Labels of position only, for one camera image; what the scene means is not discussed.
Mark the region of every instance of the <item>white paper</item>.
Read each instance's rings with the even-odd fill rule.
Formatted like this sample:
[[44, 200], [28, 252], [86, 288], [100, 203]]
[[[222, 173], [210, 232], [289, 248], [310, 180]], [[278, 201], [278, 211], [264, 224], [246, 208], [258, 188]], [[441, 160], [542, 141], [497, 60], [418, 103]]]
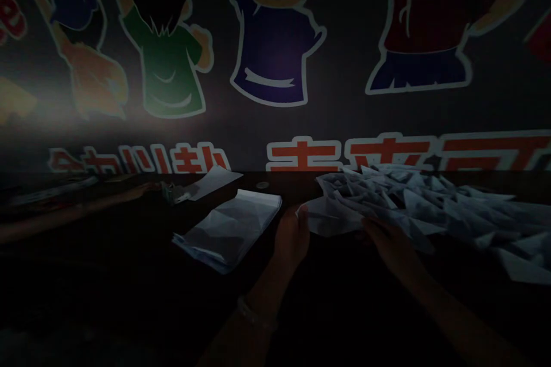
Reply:
[[551, 285], [551, 272], [502, 248], [495, 253], [513, 281]]
[[363, 215], [336, 200], [321, 197], [308, 201], [306, 205], [310, 232], [331, 237], [362, 229]]
[[409, 189], [403, 191], [403, 197], [410, 217], [433, 224], [445, 224], [446, 215], [442, 209]]
[[353, 231], [362, 216], [376, 216], [400, 227], [417, 250], [428, 253], [434, 249], [426, 235], [449, 232], [476, 249], [499, 247], [512, 279], [546, 283], [551, 206], [511, 202], [513, 195], [470, 186], [458, 188], [443, 176], [427, 177], [405, 165], [361, 170], [318, 178], [324, 198], [311, 201], [316, 232], [331, 236]]
[[239, 189], [235, 198], [217, 206], [184, 236], [174, 234], [173, 242], [226, 274], [243, 259], [280, 206], [278, 195]]
[[213, 166], [203, 178], [191, 185], [186, 186], [184, 191], [191, 194], [189, 197], [190, 201], [197, 201], [242, 176], [243, 174], [231, 172], [219, 165], [216, 165]]
[[461, 188], [464, 188], [468, 192], [468, 194], [473, 198], [490, 199], [495, 201], [510, 201], [515, 198], [515, 195], [504, 195], [504, 194], [495, 194], [495, 193], [489, 193], [489, 192], [481, 192], [479, 190], [471, 188], [470, 186], [462, 186]]

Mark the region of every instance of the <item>orange shirt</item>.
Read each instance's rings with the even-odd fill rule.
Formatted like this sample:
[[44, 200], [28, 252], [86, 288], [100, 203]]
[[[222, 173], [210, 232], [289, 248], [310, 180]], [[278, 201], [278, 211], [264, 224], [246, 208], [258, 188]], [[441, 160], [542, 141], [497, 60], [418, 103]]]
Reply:
[[81, 116], [88, 119], [89, 112], [98, 111], [124, 119], [128, 84], [121, 65], [82, 43], [66, 42], [61, 52], [71, 67], [73, 98]]

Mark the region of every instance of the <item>bracelet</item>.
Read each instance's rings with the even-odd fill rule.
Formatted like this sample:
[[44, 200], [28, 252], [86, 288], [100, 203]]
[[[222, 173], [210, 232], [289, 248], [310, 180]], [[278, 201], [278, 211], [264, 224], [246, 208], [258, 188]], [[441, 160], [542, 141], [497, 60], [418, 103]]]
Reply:
[[245, 319], [249, 321], [253, 326], [259, 326], [264, 330], [268, 330], [271, 333], [277, 330], [277, 322], [265, 322], [258, 314], [256, 314], [253, 310], [251, 310], [251, 308], [249, 308], [249, 306], [245, 302], [245, 298], [243, 297], [243, 295], [241, 295], [237, 300], [237, 309], [239, 313], [243, 317], [245, 317]]

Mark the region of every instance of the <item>pile of paper airplanes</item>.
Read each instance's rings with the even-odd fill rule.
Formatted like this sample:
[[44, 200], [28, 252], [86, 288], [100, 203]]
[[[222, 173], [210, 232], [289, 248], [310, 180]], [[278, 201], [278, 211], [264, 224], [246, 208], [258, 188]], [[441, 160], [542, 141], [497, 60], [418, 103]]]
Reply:
[[490, 248], [514, 281], [551, 285], [551, 206], [513, 202], [514, 195], [456, 187], [444, 177], [405, 165], [373, 165], [317, 178], [321, 198], [307, 202], [311, 232], [329, 237], [361, 229], [379, 217], [433, 253], [426, 237], [448, 233]]

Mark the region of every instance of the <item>red shirt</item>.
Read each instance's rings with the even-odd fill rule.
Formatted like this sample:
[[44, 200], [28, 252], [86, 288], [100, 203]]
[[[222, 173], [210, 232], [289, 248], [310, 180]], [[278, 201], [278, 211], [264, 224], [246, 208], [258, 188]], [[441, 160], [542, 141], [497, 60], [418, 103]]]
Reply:
[[551, 62], [551, 13], [534, 32], [528, 47], [536, 57]]
[[[487, 9], [492, 3], [483, 2]], [[456, 48], [471, 18], [467, 0], [394, 0], [385, 47], [399, 53]]]

